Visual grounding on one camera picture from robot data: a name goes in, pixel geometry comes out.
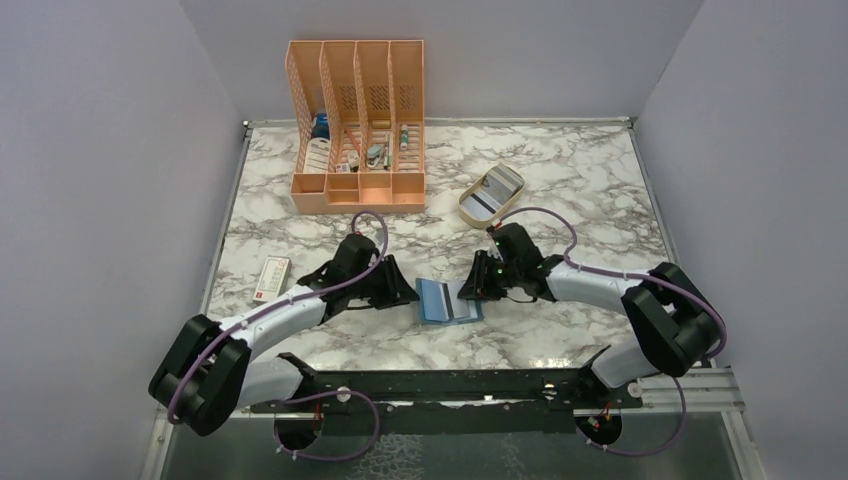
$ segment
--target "metal edge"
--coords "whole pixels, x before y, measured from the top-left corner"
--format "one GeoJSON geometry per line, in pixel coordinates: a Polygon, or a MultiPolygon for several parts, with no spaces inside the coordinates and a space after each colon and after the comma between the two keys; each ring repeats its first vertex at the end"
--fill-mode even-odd
{"type": "Polygon", "coordinates": [[[206,278],[206,285],[203,287],[203,300],[200,304],[201,313],[206,313],[209,309],[209,302],[212,300],[212,287],[215,285],[215,274],[218,272],[218,265],[221,262],[221,255],[224,252],[224,241],[227,236],[227,230],[230,228],[230,219],[232,218],[233,207],[236,204],[238,187],[241,183],[241,176],[244,173],[244,162],[247,160],[247,152],[250,150],[250,138],[252,136],[253,129],[250,128],[250,126],[247,126],[247,129],[244,132],[244,140],[242,141],[238,165],[236,165],[236,178],[230,187],[230,196],[227,200],[227,209],[224,212],[224,221],[221,222],[221,229],[218,231],[215,253],[212,257],[212,264],[209,267],[209,276],[206,278]]]}
{"type": "Polygon", "coordinates": [[[639,170],[642,171],[642,179],[645,182],[645,188],[648,190],[648,198],[651,200],[654,215],[657,217],[657,225],[660,227],[660,235],[662,235],[663,243],[665,244],[665,251],[668,254],[668,259],[679,265],[680,258],[677,256],[677,247],[674,245],[674,238],[671,236],[668,224],[665,222],[665,218],[662,214],[662,208],[657,200],[656,193],[654,193],[654,187],[651,184],[650,177],[648,177],[648,171],[645,169],[645,162],[642,160],[642,153],[639,151],[639,143],[636,141],[636,131],[634,130],[634,121],[631,120],[628,123],[629,125],[627,130],[630,133],[630,143],[633,144],[633,151],[636,153],[636,163],[639,164],[639,170]]]}
{"type": "Polygon", "coordinates": [[[168,423],[164,409],[159,408],[156,413],[156,421],[153,423],[150,445],[147,447],[147,455],[141,468],[141,476],[139,477],[141,480],[158,480],[162,476],[173,430],[174,427],[168,423]]]}
{"type": "MultiPolygon", "coordinates": [[[[212,299],[212,286],[215,284],[215,274],[218,270],[218,264],[221,261],[221,254],[224,250],[224,239],[227,234],[227,229],[230,226],[230,218],[233,213],[233,206],[236,202],[238,187],[241,183],[242,172],[244,171],[244,163],[247,159],[247,152],[250,148],[250,138],[253,136],[253,129],[249,126],[249,122],[244,123],[245,131],[242,139],[241,153],[239,154],[238,164],[236,165],[236,177],[230,188],[230,196],[227,201],[224,220],[221,222],[221,229],[218,232],[218,240],[215,244],[215,251],[212,254],[212,263],[209,268],[209,275],[206,278],[206,285],[203,288],[203,297],[200,303],[200,312],[206,313],[209,308],[209,302],[212,299]]],[[[168,456],[168,448],[171,444],[174,426],[168,422],[165,410],[159,406],[156,410],[156,420],[153,423],[153,433],[150,436],[150,444],[147,447],[144,464],[141,467],[141,480],[158,480],[162,476],[162,471],[165,468],[165,459],[168,456]]]]}
{"type": "MultiPolygon", "coordinates": [[[[632,126],[628,117],[610,118],[529,118],[529,117],[477,117],[477,118],[451,118],[451,117],[426,117],[424,119],[428,126],[521,126],[521,125],[548,125],[548,126],[592,126],[592,127],[626,127],[632,126]]],[[[297,126],[294,120],[254,120],[247,123],[247,128],[272,128],[297,126]]]]}
{"type": "Polygon", "coordinates": [[[723,412],[721,417],[742,480],[765,480],[766,474],[760,462],[760,455],[748,435],[748,426],[745,425],[742,413],[723,412]]]}

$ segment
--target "organizer compartment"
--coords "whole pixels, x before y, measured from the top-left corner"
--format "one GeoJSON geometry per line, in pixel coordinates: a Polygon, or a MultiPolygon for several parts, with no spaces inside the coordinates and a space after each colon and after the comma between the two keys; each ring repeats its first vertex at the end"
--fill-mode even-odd
{"type": "Polygon", "coordinates": [[[293,41],[286,72],[300,137],[291,188],[298,211],[424,211],[424,43],[293,41]],[[304,173],[312,119],[321,111],[330,130],[327,173],[304,173]],[[401,125],[409,131],[405,149],[401,125]],[[386,146],[390,167],[367,166],[368,148],[377,144],[386,146]],[[358,172],[337,173],[351,158],[358,172]]]}

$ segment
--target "gray wall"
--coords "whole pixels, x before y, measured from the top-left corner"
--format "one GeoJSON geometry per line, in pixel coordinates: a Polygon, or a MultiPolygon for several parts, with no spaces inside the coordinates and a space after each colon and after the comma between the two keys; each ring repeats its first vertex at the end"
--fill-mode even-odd
{"type": "Polygon", "coordinates": [[[848,3],[705,0],[637,134],[769,478],[844,478],[848,3]]]}
{"type": "Polygon", "coordinates": [[[289,40],[423,38],[427,115],[638,115],[701,0],[182,0],[241,115],[292,118],[289,40]]]}
{"type": "Polygon", "coordinates": [[[176,0],[0,15],[0,477],[135,478],[240,122],[176,0]]]}

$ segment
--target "marble surface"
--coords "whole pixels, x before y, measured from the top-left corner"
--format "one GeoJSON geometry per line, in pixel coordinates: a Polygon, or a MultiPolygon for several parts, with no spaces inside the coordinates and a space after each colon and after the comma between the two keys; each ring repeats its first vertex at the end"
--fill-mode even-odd
{"type": "MultiPolygon", "coordinates": [[[[213,319],[253,308],[264,258],[291,257],[288,287],[330,259],[348,215],[302,216],[289,197],[297,152],[294,127],[253,132],[216,274],[213,319]]],[[[427,210],[390,215],[389,253],[410,284],[416,277],[465,279],[485,232],[456,213],[459,194],[501,161],[527,186],[518,206],[546,206],[580,235],[572,257],[586,264],[650,268],[666,258],[628,131],[624,127],[427,127],[427,210]]],[[[543,214],[513,217],[544,255],[561,253],[568,232],[543,214]]],[[[363,224],[372,234],[378,224],[363,224]]],[[[319,369],[466,369],[579,366],[598,349],[633,334],[619,314],[579,303],[506,300],[484,304],[485,320],[420,325],[416,304],[345,312],[301,332],[263,357],[290,351],[319,369]]]]}

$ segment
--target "purple cable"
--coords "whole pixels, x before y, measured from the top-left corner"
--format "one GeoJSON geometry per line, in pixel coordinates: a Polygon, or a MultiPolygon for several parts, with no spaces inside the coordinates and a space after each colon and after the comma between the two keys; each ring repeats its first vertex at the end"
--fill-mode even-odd
{"type": "Polygon", "coordinates": [[[625,278],[625,279],[626,278],[634,278],[634,279],[637,279],[637,280],[645,280],[645,281],[648,281],[648,282],[653,282],[653,283],[656,283],[657,285],[659,285],[663,288],[671,290],[674,293],[677,293],[679,295],[683,295],[684,297],[691,300],[692,302],[694,302],[699,307],[703,308],[704,311],[707,312],[707,315],[712,317],[712,319],[715,321],[716,326],[718,327],[718,332],[719,332],[718,346],[716,348],[714,348],[711,352],[707,353],[707,355],[705,357],[707,359],[713,358],[716,355],[718,355],[719,353],[721,353],[722,350],[724,350],[725,345],[727,345],[727,326],[724,323],[724,319],[721,318],[721,315],[719,315],[718,312],[716,312],[713,309],[713,307],[711,307],[707,302],[698,298],[697,295],[694,295],[691,292],[688,292],[688,291],[678,287],[677,285],[666,282],[665,280],[659,279],[657,277],[652,277],[650,275],[645,275],[645,274],[642,274],[642,273],[633,273],[633,274],[625,276],[625,274],[622,273],[622,272],[616,272],[614,270],[606,270],[606,269],[597,268],[597,267],[588,267],[588,266],[585,266],[585,265],[578,264],[577,262],[575,262],[574,260],[571,259],[571,251],[574,250],[574,247],[577,246],[577,231],[574,229],[574,227],[571,225],[571,223],[569,223],[568,220],[566,220],[562,215],[560,215],[560,214],[558,214],[554,211],[548,210],[547,208],[542,208],[542,207],[517,208],[517,209],[507,213],[503,217],[501,217],[500,221],[502,222],[502,221],[506,220],[507,218],[515,215],[516,213],[527,212],[527,211],[542,212],[542,213],[547,213],[548,215],[552,215],[555,218],[557,218],[560,222],[562,222],[568,228],[568,231],[571,233],[571,243],[568,245],[568,247],[566,247],[565,252],[562,254],[562,257],[563,257],[563,262],[565,262],[565,264],[568,265],[569,267],[584,270],[584,271],[587,271],[589,273],[595,273],[595,274],[598,274],[598,275],[603,275],[603,276],[606,276],[606,277],[625,278]]]}
{"type": "Polygon", "coordinates": [[[285,447],[285,445],[283,445],[283,442],[280,440],[279,429],[275,425],[274,426],[274,439],[277,441],[277,444],[280,446],[280,451],[286,452],[289,455],[292,455],[294,458],[300,457],[300,458],[306,458],[306,459],[309,459],[309,460],[318,460],[318,461],[321,461],[321,462],[346,462],[348,460],[353,460],[356,457],[362,456],[362,455],[365,454],[365,452],[367,452],[368,450],[371,450],[371,447],[373,447],[374,444],[377,443],[377,437],[380,436],[380,412],[377,410],[377,405],[374,405],[374,402],[370,398],[368,398],[368,396],[365,395],[364,393],[357,392],[356,390],[349,390],[349,391],[346,391],[346,392],[339,392],[339,391],[321,392],[321,393],[316,393],[314,395],[309,395],[309,396],[306,396],[306,397],[295,398],[295,399],[291,399],[291,400],[285,400],[282,403],[283,403],[283,405],[295,405],[295,404],[298,404],[298,403],[309,402],[309,401],[312,401],[312,400],[318,400],[320,398],[332,397],[332,396],[344,395],[344,394],[351,394],[354,397],[359,397],[362,400],[365,400],[365,403],[367,403],[368,406],[371,407],[371,411],[374,413],[374,432],[371,434],[371,438],[368,439],[368,443],[366,443],[364,447],[360,448],[359,450],[357,450],[353,453],[350,453],[350,454],[347,454],[347,455],[342,455],[342,456],[339,456],[339,457],[324,457],[324,456],[321,456],[321,455],[313,455],[311,453],[301,453],[300,450],[289,450],[288,448],[285,447]]]}
{"type": "Polygon", "coordinates": [[[345,280],[344,282],[339,283],[338,285],[333,285],[332,287],[322,288],[320,290],[315,290],[315,291],[304,293],[304,294],[301,294],[301,295],[296,295],[295,297],[293,297],[291,299],[286,298],[286,299],[283,299],[282,301],[280,301],[279,303],[272,303],[271,305],[268,305],[267,308],[260,310],[256,313],[254,313],[253,315],[250,315],[249,317],[245,318],[243,321],[238,322],[235,325],[231,326],[230,328],[221,332],[221,334],[218,335],[217,337],[215,337],[215,339],[212,340],[212,342],[200,353],[200,355],[197,356],[197,360],[195,360],[194,363],[191,364],[191,367],[189,367],[186,374],[183,375],[183,378],[180,380],[179,385],[177,385],[177,389],[176,389],[176,391],[174,391],[174,395],[171,397],[170,403],[168,403],[168,421],[171,424],[179,425],[180,423],[182,423],[182,421],[180,421],[179,417],[177,417],[177,403],[179,403],[179,398],[182,397],[183,392],[185,391],[186,385],[188,385],[188,382],[189,382],[189,380],[191,380],[191,377],[197,372],[197,369],[200,368],[200,366],[203,364],[203,362],[205,362],[212,355],[212,352],[215,351],[215,349],[218,347],[218,345],[220,345],[221,342],[223,342],[225,338],[229,337],[230,335],[237,332],[241,328],[246,328],[247,325],[254,323],[255,321],[259,320],[260,318],[264,317],[265,315],[267,315],[271,312],[274,312],[276,310],[279,310],[282,307],[285,307],[286,305],[290,305],[292,303],[299,302],[299,301],[305,300],[307,298],[321,296],[321,295],[333,292],[335,290],[339,290],[341,288],[345,288],[345,287],[348,287],[350,285],[353,285],[354,283],[356,283],[356,282],[362,280],[363,278],[367,277],[368,274],[370,274],[371,272],[374,271],[375,268],[377,268],[377,266],[380,264],[380,262],[383,261],[383,257],[386,255],[386,250],[389,247],[389,228],[386,226],[386,221],[383,220],[383,217],[379,213],[371,211],[371,210],[363,210],[363,211],[357,213],[356,215],[354,215],[353,219],[351,219],[351,221],[350,221],[350,229],[353,233],[356,233],[356,220],[363,214],[368,214],[368,215],[371,215],[372,217],[376,218],[377,221],[380,222],[380,226],[383,227],[383,236],[385,238],[383,240],[383,248],[380,250],[380,254],[377,256],[377,260],[374,261],[374,263],[372,263],[364,272],[362,272],[359,275],[351,278],[350,280],[345,280]]]}
{"type": "Polygon", "coordinates": [[[605,449],[603,445],[599,445],[599,444],[593,442],[592,440],[589,440],[589,437],[587,437],[586,434],[583,433],[583,430],[580,430],[578,428],[577,431],[580,433],[580,435],[583,436],[583,438],[585,438],[586,440],[589,440],[589,445],[591,445],[591,446],[593,446],[593,447],[595,447],[599,450],[603,450],[607,453],[612,453],[614,455],[621,455],[623,457],[648,457],[648,456],[656,455],[658,453],[662,453],[662,452],[668,450],[672,445],[674,445],[675,443],[677,443],[678,440],[680,440],[680,436],[683,435],[683,429],[686,427],[686,419],[687,419],[687,416],[686,416],[686,398],[683,396],[683,387],[680,385],[680,382],[678,382],[676,378],[672,377],[671,380],[677,386],[677,392],[680,394],[680,407],[682,409],[682,413],[681,413],[682,417],[680,418],[680,423],[677,425],[677,430],[675,430],[674,435],[672,435],[671,438],[669,438],[667,442],[660,445],[659,447],[652,448],[652,449],[646,450],[644,452],[629,452],[627,450],[619,450],[617,448],[610,448],[610,447],[607,447],[605,449]]]}

